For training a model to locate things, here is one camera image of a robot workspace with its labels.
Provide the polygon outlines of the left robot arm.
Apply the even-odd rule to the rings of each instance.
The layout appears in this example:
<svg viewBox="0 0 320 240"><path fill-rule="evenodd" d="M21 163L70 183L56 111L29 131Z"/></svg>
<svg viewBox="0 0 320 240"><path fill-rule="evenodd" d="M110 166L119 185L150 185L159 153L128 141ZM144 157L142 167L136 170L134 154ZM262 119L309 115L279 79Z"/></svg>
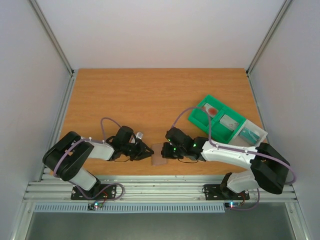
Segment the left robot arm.
<svg viewBox="0 0 320 240"><path fill-rule="evenodd" d="M70 131L44 154L42 162L54 177L74 185L72 198L79 195L81 199L87 200L116 200L117 197L107 191L117 185L102 184L84 168L86 160L91 158L112 162L124 155L130 161L140 161L153 154L154 151L133 129L121 126L116 135L102 141L84 138Z"/></svg>

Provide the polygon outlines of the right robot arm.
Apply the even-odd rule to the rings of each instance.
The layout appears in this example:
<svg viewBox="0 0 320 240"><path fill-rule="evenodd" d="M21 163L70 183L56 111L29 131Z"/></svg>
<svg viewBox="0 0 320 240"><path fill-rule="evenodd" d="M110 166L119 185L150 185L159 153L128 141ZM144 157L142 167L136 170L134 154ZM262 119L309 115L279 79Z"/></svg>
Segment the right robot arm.
<svg viewBox="0 0 320 240"><path fill-rule="evenodd" d="M191 138L176 127L168 130L165 138L163 158L221 162L243 168L243 172L229 172L224 176L220 191L225 198L257 188L280 195L286 185L290 164L268 143L249 147L229 145L207 137Z"/></svg>

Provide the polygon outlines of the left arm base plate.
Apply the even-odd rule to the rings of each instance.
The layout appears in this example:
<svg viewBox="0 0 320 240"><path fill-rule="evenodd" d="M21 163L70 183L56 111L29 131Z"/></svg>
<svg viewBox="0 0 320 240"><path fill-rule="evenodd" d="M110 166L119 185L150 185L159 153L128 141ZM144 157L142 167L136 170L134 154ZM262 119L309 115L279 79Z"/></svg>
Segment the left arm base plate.
<svg viewBox="0 0 320 240"><path fill-rule="evenodd" d="M112 200L116 198L116 193L116 184L95 184L90 190L84 190L79 186L74 186L70 199L79 201Z"/></svg>

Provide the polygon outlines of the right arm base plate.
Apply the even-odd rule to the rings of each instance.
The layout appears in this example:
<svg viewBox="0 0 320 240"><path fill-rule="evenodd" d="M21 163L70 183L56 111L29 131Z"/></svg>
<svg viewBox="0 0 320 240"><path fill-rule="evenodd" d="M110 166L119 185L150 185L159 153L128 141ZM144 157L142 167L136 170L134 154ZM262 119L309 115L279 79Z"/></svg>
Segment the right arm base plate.
<svg viewBox="0 0 320 240"><path fill-rule="evenodd" d="M241 200L249 200L249 193L242 191L241 193L223 193L220 189L219 184L205 184L202 187L202 193L204 194L206 201L241 201Z"/></svg>

